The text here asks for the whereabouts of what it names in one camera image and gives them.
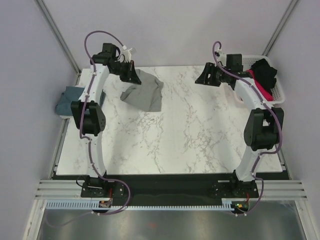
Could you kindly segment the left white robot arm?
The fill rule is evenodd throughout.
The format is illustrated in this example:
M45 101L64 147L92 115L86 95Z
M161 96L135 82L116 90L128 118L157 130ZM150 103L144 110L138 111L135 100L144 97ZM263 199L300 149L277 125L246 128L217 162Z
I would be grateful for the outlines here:
M83 198L111 196L113 184L104 180L107 171L103 160L102 134L107 122L100 101L109 75L119 76L125 83L141 85L131 57L131 48L125 45L118 48L112 43L104 43L102 51L91 56L88 84L79 99L71 102L71 112L79 137L88 149L88 170L81 187Z

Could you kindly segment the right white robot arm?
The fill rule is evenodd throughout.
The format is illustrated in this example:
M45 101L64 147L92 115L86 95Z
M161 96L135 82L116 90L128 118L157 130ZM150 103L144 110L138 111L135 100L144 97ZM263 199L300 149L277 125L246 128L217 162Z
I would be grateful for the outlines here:
M228 84L250 113L243 132L246 148L241 162L229 181L215 183L213 190L215 195L223 198L258 197L256 181L261 158L277 154L283 140L284 111L274 107L270 89L261 84L270 80L274 87L277 70L266 59L260 59L250 69L244 70L241 54L227 54L225 65L218 61L219 56L218 52L213 54L214 62L205 64L195 83L211 87Z

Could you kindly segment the grey t shirt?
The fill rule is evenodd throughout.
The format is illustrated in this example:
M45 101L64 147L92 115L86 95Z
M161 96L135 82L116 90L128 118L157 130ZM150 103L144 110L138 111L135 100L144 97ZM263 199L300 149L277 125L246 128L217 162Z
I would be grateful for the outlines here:
M164 83L155 75L136 70L141 85L133 84L121 93L120 100L144 112L162 110L162 89Z

